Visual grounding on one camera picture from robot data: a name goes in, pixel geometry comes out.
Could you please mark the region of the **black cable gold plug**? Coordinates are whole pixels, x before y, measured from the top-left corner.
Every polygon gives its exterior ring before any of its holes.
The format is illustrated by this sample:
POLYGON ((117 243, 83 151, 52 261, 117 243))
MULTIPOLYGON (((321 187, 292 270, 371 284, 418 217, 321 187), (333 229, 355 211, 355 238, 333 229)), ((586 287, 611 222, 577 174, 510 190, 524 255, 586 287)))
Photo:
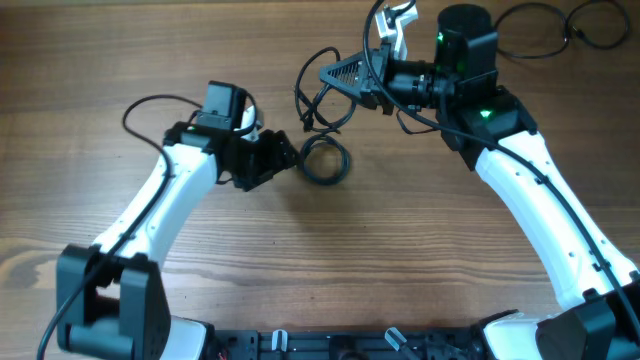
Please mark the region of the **black cable gold plug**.
POLYGON ((498 32, 498 53, 504 57, 519 60, 542 60, 557 56, 566 51, 575 40, 595 50, 608 51, 620 47, 632 33, 632 22, 626 7, 615 0, 588 0, 583 1, 571 11, 565 12, 556 5, 540 1, 531 1, 511 6, 505 10, 494 22, 494 29, 498 32), (622 20, 622 33, 607 43, 596 41, 589 35, 582 25, 578 24, 578 18, 587 14, 589 8, 607 7, 613 10, 622 20), (508 17, 531 10, 536 15, 550 15, 552 20, 543 20, 542 26, 550 25, 551 29, 533 30, 533 39, 526 40, 523 35, 508 36, 500 29, 508 17))

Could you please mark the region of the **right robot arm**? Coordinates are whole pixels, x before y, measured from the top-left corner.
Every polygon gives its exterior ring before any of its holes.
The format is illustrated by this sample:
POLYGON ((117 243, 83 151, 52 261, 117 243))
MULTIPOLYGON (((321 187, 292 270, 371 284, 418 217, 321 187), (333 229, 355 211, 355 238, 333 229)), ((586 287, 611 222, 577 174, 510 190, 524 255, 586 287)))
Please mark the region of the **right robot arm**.
POLYGON ((407 57, 413 3, 376 3, 367 26, 381 43, 322 68, 322 82, 368 109, 403 112, 431 125, 502 199, 544 265, 560 310, 518 311, 469 330, 461 346, 439 331, 426 353, 477 359, 635 359, 639 355, 639 272, 594 223, 555 166, 536 122, 497 82, 498 34, 486 9, 442 10, 432 62, 407 57))

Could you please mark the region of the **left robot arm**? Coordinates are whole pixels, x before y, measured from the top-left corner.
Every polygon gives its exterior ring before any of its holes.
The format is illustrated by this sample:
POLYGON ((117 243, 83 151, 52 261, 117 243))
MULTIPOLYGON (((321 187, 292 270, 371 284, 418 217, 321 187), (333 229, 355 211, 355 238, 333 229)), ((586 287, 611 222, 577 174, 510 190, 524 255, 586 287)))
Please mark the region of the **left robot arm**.
POLYGON ((56 313, 36 356, 50 340, 100 359, 225 359, 206 322, 171 314, 161 277, 177 235, 202 198, 230 182, 250 191, 297 165, 282 131, 263 127, 254 97, 211 81, 205 100, 161 143, 151 175, 118 219, 90 246, 67 246, 56 265, 56 313))

